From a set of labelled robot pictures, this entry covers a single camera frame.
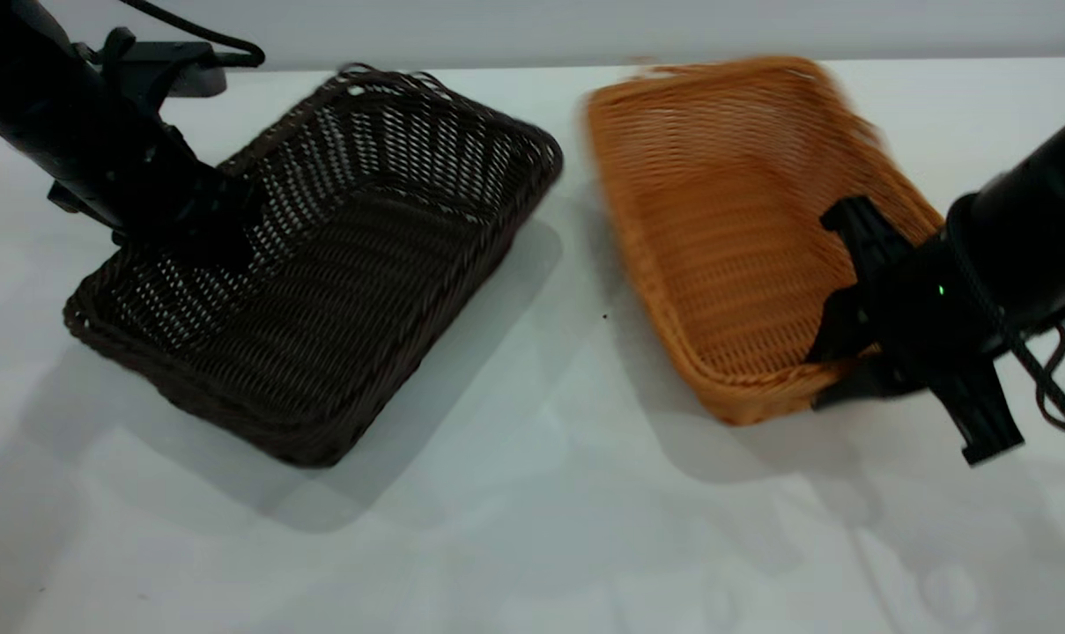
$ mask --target rectangular basket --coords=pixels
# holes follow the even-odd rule
[[[866,195],[915,244],[943,225],[809,60],[656,68],[600,90],[589,129],[650,320],[731,424],[806,408],[850,370],[803,363],[826,296],[855,282],[822,213]]]
[[[66,326],[186,412],[291,465],[334,465],[561,167],[542,129],[430,76],[353,65],[222,165],[269,198],[247,273],[126,247]]]

